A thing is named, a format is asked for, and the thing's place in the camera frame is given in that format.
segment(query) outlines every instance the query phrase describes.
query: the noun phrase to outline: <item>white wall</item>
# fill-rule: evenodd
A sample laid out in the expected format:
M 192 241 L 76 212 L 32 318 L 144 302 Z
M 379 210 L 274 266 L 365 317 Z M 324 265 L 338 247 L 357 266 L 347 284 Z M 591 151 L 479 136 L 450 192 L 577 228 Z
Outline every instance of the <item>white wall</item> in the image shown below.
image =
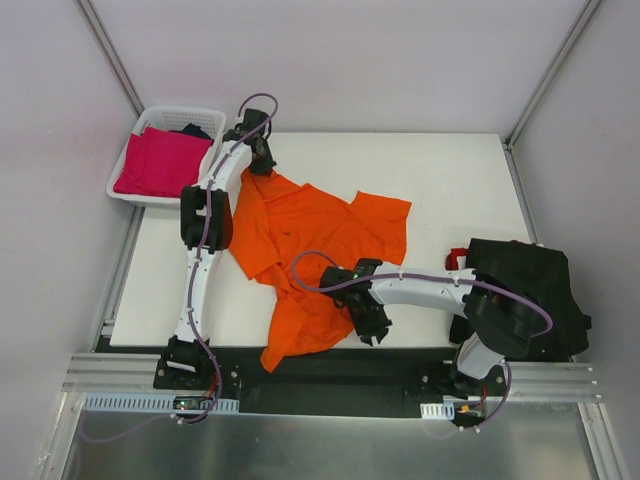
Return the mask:
M 584 1 L 94 3 L 147 105 L 269 91 L 281 131 L 505 136 Z
M 2 2 L 0 59 L 0 478 L 24 479 L 130 215 L 104 186 L 135 119 L 70 0 Z
M 516 146 L 541 240 L 593 315 L 589 356 L 640 478 L 640 3 L 605 2 Z

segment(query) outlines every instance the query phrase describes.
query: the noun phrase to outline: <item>plastic basket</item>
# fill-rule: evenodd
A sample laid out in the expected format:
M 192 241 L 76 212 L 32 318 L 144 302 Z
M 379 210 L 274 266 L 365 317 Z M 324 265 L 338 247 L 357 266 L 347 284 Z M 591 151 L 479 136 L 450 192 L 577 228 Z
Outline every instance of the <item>plastic basket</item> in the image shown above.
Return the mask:
M 222 134 L 227 121 L 227 116 L 218 110 L 209 110 L 207 108 L 190 108 L 190 107 L 150 107 L 147 108 L 136 122 L 133 132 L 141 135 L 145 128 L 152 126 L 159 130 L 182 130 L 189 123 L 194 123 L 202 128 L 207 134 L 213 138 L 213 145 L 203 157 L 200 164 L 200 175 L 198 180 L 202 179 L 209 171 L 213 159 L 218 155 L 222 147 Z M 179 198 L 168 197 L 151 197 L 148 195 L 134 195 L 117 193 L 113 191 L 113 186 L 122 175 L 124 170 L 124 161 L 127 153 L 127 143 L 125 144 L 116 166 L 109 177 L 107 183 L 107 195 L 121 200 L 127 200 L 140 206 L 168 206 L 177 207 L 180 205 Z

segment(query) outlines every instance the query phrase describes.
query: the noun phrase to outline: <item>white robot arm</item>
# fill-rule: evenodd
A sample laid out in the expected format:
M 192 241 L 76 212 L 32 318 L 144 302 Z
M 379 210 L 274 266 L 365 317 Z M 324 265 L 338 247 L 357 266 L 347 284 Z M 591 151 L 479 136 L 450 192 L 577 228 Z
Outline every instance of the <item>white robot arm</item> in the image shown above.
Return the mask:
M 328 267 L 319 288 L 305 288 L 346 307 L 360 340 L 369 345 L 374 338 L 382 341 L 391 326 L 384 305 L 418 305 L 467 318 L 475 333 L 458 349 L 453 367 L 455 375 L 473 382 L 505 356 L 525 356 L 531 337 L 544 328 L 541 312 L 546 312 L 513 293 L 523 289 L 509 273 L 490 263 L 487 269 L 432 272 L 362 258 L 353 270 Z
M 231 215 L 235 212 L 240 187 L 242 186 L 240 175 L 251 164 L 252 160 L 251 147 L 248 145 L 240 145 L 233 152 L 230 152 L 230 149 L 234 144 L 234 141 L 227 141 L 222 145 L 222 151 L 220 152 L 217 161 L 212 166 L 211 171 L 197 184 L 201 189 L 205 189 L 209 182 L 213 182 L 210 187 L 212 192 L 215 192 L 216 190 L 225 192 L 229 200 L 229 213 Z M 215 171 L 217 164 L 225 157 L 226 154 L 229 154 L 229 157 L 218 171 L 216 177 L 213 178 L 213 172 Z M 175 329 L 175 335 L 178 340 L 184 342 L 193 342 L 196 340 L 193 329 L 189 324 L 187 311 L 189 308 L 192 309 L 193 321 L 195 323 L 196 330 L 200 334 L 200 338 L 203 340 L 209 339 L 209 322 L 204 320 L 206 318 L 204 300 L 207 293 L 209 277 L 220 263 L 220 258 L 224 254 L 224 250 L 211 251 L 210 248 L 205 246 L 201 248 L 194 246 L 187 250 L 187 281 L 185 282 L 184 300 L 182 301 L 180 320 L 178 321 L 178 326 Z M 191 282 L 191 272 L 193 271 L 196 262 L 200 262 L 200 265 L 196 271 L 193 282 Z

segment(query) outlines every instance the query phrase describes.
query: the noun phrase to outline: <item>shirt sleeve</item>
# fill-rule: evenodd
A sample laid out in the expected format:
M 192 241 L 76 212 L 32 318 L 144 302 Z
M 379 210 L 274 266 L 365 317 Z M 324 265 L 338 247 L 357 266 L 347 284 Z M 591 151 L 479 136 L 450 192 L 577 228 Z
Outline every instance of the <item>shirt sleeve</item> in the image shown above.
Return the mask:
M 401 264 L 407 252 L 407 217 L 411 202 L 358 192 L 349 208 L 372 233 L 384 239 L 385 257 Z

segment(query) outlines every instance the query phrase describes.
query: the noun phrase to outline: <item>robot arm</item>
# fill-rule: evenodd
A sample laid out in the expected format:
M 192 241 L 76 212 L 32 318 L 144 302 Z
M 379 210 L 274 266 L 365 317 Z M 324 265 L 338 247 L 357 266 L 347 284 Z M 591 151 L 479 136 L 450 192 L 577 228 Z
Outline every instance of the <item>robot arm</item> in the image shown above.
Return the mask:
M 248 167 L 255 175 L 270 174 L 275 165 L 265 128 L 260 128 L 268 119 L 266 113 L 247 108 L 235 128 L 224 135 L 209 173 L 182 190 L 180 236 L 187 247 L 187 279 L 178 325 L 158 361 L 157 372 L 162 374 L 156 375 L 156 388 L 182 385 L 206 390 L 211 383 L 215 372 L 201 343 L 209 340 L 207 286 L 231 243 L 242 172 Z
M 391 321 L 384 305 L 418 305 L 466 317 L 475 333 L 459 348 L 453 374 L 471 381 L 484 379 L 504 356 L 526 355 L 529 340 L 543 328 L 544 322 L 537 312 L 473 285 L 480 277 L 485 284 L 524 294 L 524 287 L 504 266 L 492 263 L 475 270 L 432 272 L 365 258 L 353 270 L 328 267 L 320 288 L 339 287 L 370 276 L 373 277 L 369 281 L 325 293 L 336 307 L 348 309 L 360 340 L 372 345 L 373 338 L 380 343 L 386 336 Z

